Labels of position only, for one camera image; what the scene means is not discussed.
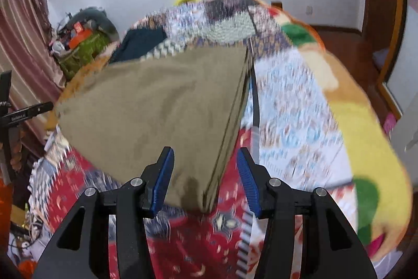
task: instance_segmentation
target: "pink object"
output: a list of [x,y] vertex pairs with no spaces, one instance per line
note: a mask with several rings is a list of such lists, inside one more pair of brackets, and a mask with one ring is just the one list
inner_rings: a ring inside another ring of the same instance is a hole
[[381,234],[375,240],[373,240],[370,244],[364,247],[366,249],[366,252],[369,258],[371,258],[377,253],[384,239],[385,239],[385,235]]
[[383,124],[383,130],[386,135],[389,135],[389,132],[395,127],[396,125],[396,118],[394,114],[391,112],[387,114],[385,123]]

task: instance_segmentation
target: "quilt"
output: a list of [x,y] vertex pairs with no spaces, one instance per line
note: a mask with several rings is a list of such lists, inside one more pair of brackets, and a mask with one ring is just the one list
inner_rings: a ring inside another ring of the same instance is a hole
[[[168,36],[143,62],[195,46],[245,44],[256,74],[216,209],[196,214],[164,206],[146,221],[157,278],[254,277],[266,221],[248,209],[235,162],[240,146],[293,188],[325,187],[373,261],[399,244],[412,207],[408,176],[367,96],[312,28],[260,0],[182,4],[132,27],[163,27]],[[53,232],[86,188],[120,185],[72,148],[58,127],[31,177],[31,209]],[[109,266],[117,278],[114,223],[110,217]],[[292,279],[300,274],[302,232],[302,218],[296,216]]]

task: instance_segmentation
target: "wooden door frame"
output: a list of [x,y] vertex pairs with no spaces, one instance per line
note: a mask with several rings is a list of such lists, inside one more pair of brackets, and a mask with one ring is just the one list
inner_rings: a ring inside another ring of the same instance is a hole
[[393,67],[396,63],[396,59],[399,55],[399,50],[402,45],[403,34],[405,32],[406,11],[408,7],[408,0],[397,0],[396,13],[394,20],[394,27],[392,33],[392,39],[390,40],[389,52],[386,56],[385,63],[380,71],[377,81],[377,87],[390,110],[395,115],[396,119],[400,119],[402,112],[396,100],[387,88],[387,81],[392,73]]

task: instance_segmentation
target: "dark blue cloth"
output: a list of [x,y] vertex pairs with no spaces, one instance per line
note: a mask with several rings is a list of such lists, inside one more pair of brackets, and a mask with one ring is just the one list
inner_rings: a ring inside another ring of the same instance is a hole
[[131,29],[120,46],[114,51],[109,63],[124,62],[146,55],[164,41],[167,35],[162,27],[157,29]]

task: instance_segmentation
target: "wooden floor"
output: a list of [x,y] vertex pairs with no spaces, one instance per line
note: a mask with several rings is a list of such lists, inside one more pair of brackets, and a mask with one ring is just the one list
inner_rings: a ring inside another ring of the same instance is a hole
[[373,51],[362,37],[355,33],[318,30],[325,47],[347,68],[356,82],[363,88],[379,121],[383,124],[389,109],[376,88],[379,71],[371,59]]

